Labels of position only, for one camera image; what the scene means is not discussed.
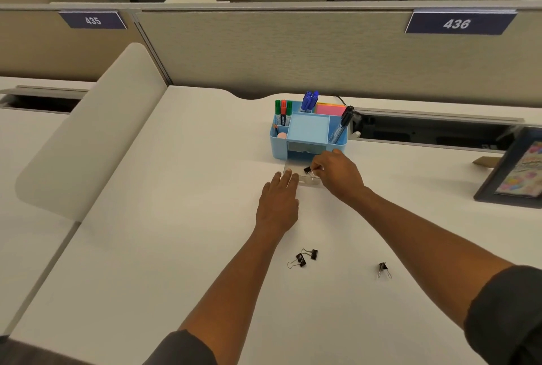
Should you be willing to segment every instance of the blue desk organizer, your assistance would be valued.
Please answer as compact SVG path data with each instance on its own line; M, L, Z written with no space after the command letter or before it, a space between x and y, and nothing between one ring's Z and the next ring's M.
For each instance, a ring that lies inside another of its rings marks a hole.
M310 155L321 154L323 151L340 149L344 151L348 132L345 130L336 144L328 144L329 137L340 124L340 116L321 115L308 112L298 112L301 101L292 101L292 118L289 126L279 125L279 133L285 132L286 139L277 138L271 126L269 139L271 151L276 159L286 160L298 153Z

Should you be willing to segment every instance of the desk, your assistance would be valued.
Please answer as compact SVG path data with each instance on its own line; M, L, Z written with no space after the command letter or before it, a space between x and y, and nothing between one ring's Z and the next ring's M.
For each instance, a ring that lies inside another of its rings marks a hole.
M268 137L277 97L300 98L169 87L12 337L99 365L144 361L252 231L261 188L284 166ZM542 123L541 109L345 100ZM488 175L471 164L480 152L350 141L346 154L377 193L542 266L538 210L472 199ZM300 187L298 198L299 221L271 261L240 364L484 363L362 218L325 189ZM318 260L289 270L301 248L318 249ZM382 261L393 279L377 279Z
M0 77L0 93L17 85L88 89L92 83ZM27 205L15 195L15 179L65 118L0 109L0 336L10 334L71 234L73 221Z

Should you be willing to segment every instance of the sleeve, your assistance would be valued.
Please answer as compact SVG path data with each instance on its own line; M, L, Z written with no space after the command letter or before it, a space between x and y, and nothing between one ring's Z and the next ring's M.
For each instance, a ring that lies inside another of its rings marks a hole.
M186 330L167 335L143 365L217 365L213 351Z
M542 271L513 266L472 301L464 323L469 345L489 365L542 363Z

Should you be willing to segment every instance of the green marker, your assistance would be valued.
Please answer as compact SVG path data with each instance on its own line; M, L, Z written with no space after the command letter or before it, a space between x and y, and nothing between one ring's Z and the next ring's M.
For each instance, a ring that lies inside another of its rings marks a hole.
M290 119L292 118L292 101L286 103L286 126L290 125Z
M275 125L280 125L280 99L275 100Z

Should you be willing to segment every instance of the framed picture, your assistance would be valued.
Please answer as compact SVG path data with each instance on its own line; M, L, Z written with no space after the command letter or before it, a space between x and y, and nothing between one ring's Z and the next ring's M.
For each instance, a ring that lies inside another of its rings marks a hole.
M542 208L542 128L521 130L474 199Z

